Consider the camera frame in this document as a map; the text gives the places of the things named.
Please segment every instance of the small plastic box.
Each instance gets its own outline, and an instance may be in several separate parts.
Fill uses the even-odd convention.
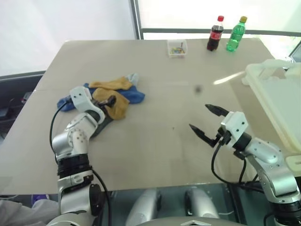
[[[167,40],[167,50],[169,57],[184,57],[188,47],[186,40]]]

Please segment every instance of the yellow cloth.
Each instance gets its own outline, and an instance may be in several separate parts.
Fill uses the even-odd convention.
[[[129,88],[132,87],[132,83],[128,81],[126,77],[121,77],[120,79],[116,79],[113,81],[94,81],[89,84],[90,88],[104,88],[104,89],[112,89],[112,90],[117,90],[117,89],[124,89],[128,90]]]
[[[129,100],[114,90],[97,88],[93,93],[93,98],[99,102],[107,100],[110,96],[116,97],[116,103],[112,108],[105,106],[109,116],[114,119],[123,119],[126,116]]]

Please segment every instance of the black cable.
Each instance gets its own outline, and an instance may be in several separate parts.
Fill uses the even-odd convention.
[[[240,173],[240,176],[239,176],[239,181],[238,181],[238,183],[239,183],[240,185],[242,184],[242,181],[243,181],[243,177],[244,177],[245,171],[246,171],[246,159],[244,159],[244,166],[243,166],[243,169],[241,170],[241,173]]]
[[[57,159],[56,159],[56,153],[54,152],[53,150],[53,147],[52,147],[52,129],[53,129],[53,123],[55,122],[55,118],[56,118],[56,115],[59,113],[59,111],[67,104],[68,102],[66,101],[62,106],[60,106],[56,113],[54,114],[52,120],[51,120],[51,124],[50,124],[50,132],[49,132],[49,143],[50,143],[50,147],[51,147],[51,150],[53,152],[53,154],[55,155],[55,162],[57,163]]]
[[[263,226],[267,226],[267,220],[268,220],[268,218],[270,217],[270,216],[272,216],[273,215],[273,213],[268,213],[268,214],[266,214],[265,216],[264,216],[264,218],[263,218]]]
[[[249,189],[249,190],[256,191],[256,192],[260,192],[260,193],[264,193],[263,190],[258,189],[258,188],[255,188],[255,187],[250,187],[250,186],[246,186],[246,185],[240,185],[240,184],[231,183],[231,182],[229,182],[229,181],[226,181],[226,180],[222,179],[221,177],[219,177],[219,176],[216,174],[216,172],[215,172],[215,170],[214,170],[214,162],[215,162],[215,158],[216,158],[216,156],[217,156],[217,154],[218,154],[218,152],[219,152],[221,146],[222,146],[222,144],[219,143],[218,146],[217,146],[217,148],[216,148],[216,150],[214,151],[214,154],[213,154],[213,157],[212,157],[212,160],[211,160],[211,171],[212,171],[213,175],[214,175],[216,178],[218,178],[220,181],[222,181],[222,182],[224,182],[224,183],[226,183],[226,184],[233,185],[233,186],[238,186],[238,187],[241,187],[241,188]]]
[[[112,226],[112,210],[111,210],[111,200],[109,197],[109,192],[108,189],[104,183],[104,181],[101,179],[101,177],[98,175],[98,173],[92,169],[94,175],[97,177],[97,179],[99,180],[99,182],[102,184],[103,189],[104,189],[104,193],[107,199],[107,203],[108,203],[108,226]]]

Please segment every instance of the bottle label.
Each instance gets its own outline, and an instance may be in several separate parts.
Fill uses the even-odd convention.
[[[210,38],[215,39],[215,40],[219,40],[221,39],[222,33],[217,33],[217,32],[210,32]]]

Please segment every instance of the table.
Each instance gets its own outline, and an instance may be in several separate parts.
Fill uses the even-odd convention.
[[[243,39],[237,52],[206,50],[207,40],[188,40],[185,58],[169,58],[165,40],[68,41],[38,83],[0,146],[0,194],[57,193],[57,166],[48,136],[58,99],[85,82],[110,81],[138,73],[145,100],[130,105],[125,119],[113,121],[91,139],[89,159],[109,190],[218,183],[210,162],[213,149],[200,140],[189,123],[214,137],[222,121],[204,104],[243,111],[248,132],[277,144],[280,139],[249,87],[236,77],[214,81],[250,63],[272,58],[259,39]],[[195,92],[196,86],[202,91]],[[59,113],[54,134],[78,114]],[[224,147],[216,171],[238,181],[242,161]],[[245,180],[254,171],[248,167]]]

